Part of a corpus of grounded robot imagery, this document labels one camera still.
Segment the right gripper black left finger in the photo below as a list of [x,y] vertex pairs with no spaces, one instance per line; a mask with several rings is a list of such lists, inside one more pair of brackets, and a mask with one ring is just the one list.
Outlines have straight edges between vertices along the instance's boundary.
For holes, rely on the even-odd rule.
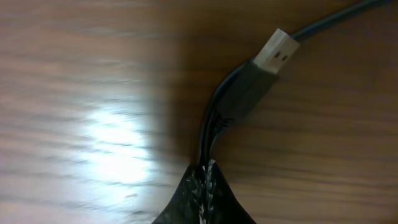
[[188,166],[176,191],[152,224],[200,224],[203,185],[201,171]]

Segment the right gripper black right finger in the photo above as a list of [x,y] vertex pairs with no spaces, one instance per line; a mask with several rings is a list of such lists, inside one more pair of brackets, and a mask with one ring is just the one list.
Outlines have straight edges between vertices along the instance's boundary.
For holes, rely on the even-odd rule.
[[206,167],[204,219],[209,224],[256,224],[240,205],[215,160]]

